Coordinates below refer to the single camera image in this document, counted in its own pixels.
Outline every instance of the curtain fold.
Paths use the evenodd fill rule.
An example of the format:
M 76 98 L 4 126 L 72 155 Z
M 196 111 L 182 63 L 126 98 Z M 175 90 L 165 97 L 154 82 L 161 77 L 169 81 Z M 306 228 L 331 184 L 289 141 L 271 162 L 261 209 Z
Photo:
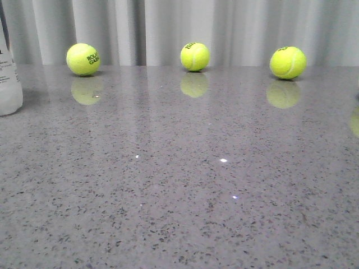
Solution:
M 64 64 L 74 43 L 103 64 L 180 65 L 191 41 L 210 66 L 263 66 L 286 45 L 308 65 L 359 66 L 359 0 L 2 0 L 17 63 Z

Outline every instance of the background wall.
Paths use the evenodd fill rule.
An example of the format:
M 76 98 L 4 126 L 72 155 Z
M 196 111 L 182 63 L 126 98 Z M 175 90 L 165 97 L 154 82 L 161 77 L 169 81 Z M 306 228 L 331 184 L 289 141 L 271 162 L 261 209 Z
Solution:
M 359 66 L 359 0 L 2 0 L 17 63 L 64 64 L 74 43 L 103 64 L 179 65 L 190 41 L 211 66 L 262 66 L 294 45 L 309 65 Z

